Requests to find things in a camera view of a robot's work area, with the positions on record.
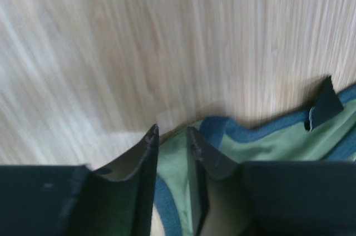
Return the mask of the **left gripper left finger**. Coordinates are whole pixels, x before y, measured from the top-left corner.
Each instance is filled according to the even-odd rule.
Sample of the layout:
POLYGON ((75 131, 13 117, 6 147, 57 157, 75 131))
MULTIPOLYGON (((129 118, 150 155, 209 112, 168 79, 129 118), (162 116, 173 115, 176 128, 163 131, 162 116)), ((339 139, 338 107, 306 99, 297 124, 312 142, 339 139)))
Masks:
POLYGON ((105 166, 1 166, 2 235, 149 235, 159 128, 105 166))

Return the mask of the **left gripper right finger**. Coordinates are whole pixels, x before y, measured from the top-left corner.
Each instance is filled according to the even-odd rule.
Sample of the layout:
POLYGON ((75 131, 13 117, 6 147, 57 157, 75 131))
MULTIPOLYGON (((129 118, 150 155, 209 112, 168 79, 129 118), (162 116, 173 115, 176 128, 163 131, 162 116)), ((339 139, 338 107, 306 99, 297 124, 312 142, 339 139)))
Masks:
POLYGON ((187 131, 194 235, 354 235, 355 163, 237 163, 187 131))

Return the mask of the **green tank top blue trim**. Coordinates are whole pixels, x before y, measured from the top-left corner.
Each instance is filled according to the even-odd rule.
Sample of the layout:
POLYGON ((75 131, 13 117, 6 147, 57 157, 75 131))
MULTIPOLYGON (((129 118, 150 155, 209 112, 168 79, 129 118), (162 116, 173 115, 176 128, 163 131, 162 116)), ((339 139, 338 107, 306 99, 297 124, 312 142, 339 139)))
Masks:
MULTIPOLYGON (((319 125, 315 106, 246 129, 226 116, 193 124, 215 148, 234 161, 355 160, 355 86, 337 95, 343 110, 319 125)), ((187 176, 187 131, 168 138, 159 149, 154 205, 166 235, 191 235, 187 176)))

